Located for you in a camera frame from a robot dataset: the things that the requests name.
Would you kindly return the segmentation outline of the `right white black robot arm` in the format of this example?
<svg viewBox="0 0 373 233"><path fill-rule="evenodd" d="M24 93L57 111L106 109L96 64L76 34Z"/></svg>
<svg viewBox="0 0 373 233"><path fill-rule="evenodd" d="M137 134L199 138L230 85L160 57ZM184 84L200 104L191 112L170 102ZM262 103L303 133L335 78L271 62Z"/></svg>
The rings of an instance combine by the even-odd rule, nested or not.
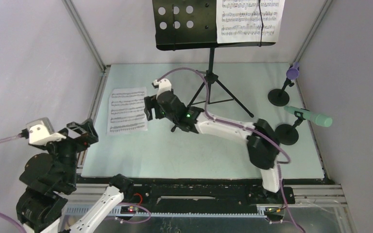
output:
<svg viewBox="0 0 373 233"><path fill-rule="evenodd" d="M279 141L267 121L240 123L212 116L203 108L186 107L172 91L145 97L144 103L147 120L166 118L184 132L209 134L245 145L250 162L261 172L264 199L270 203L281 199Z"/></svg>

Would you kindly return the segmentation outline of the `black music stand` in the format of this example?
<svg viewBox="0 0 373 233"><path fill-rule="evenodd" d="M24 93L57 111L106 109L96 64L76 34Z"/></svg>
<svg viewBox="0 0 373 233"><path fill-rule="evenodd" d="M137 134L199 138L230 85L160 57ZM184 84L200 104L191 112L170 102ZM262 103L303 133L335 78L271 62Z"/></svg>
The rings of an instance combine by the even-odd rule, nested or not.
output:
<svg viewBox="0 0 373 233"><path fill-rule="evenodd" d="M209 85L217 83L250 116L253 113L235 97L213 73L215 49L219 47L272 46L272 42L217 42L216 1L153 0L155 42L159 50L190 50L209 48L208 70L202 72Z"/></svg>

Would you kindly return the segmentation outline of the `white sheet music page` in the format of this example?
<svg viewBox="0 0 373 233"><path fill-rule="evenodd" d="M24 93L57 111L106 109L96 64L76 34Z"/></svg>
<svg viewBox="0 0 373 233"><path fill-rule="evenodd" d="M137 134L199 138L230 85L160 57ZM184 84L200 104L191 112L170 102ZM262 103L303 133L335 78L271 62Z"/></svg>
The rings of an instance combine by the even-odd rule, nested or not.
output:
<svg viewBox="0 0 373 233"><path fill-rule="evenodd" d="M146 87L113 89L108 102L107 135L147 131Z"/></svg>
<svg viewBox="0 0 373 233"><path fill-rule="evenodd" d="M217 43L278 42L284 0L216 1Z"/></svg>

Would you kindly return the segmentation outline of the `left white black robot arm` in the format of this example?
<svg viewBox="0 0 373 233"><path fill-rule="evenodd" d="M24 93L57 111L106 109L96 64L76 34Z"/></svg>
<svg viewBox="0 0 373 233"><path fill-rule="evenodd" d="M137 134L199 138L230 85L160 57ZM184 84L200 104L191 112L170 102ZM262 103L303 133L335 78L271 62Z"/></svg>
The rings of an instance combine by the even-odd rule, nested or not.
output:
<svg viewBox="0 0 373 233"><path fill-rule="evenodd" d="M27 233L57 233L62 211L77 187L78 154L98 142L93 120L71 122L55 131L47 117L27 123L21 137L42 153L32 156L19 180L26 185L16 205Z"/></svg>

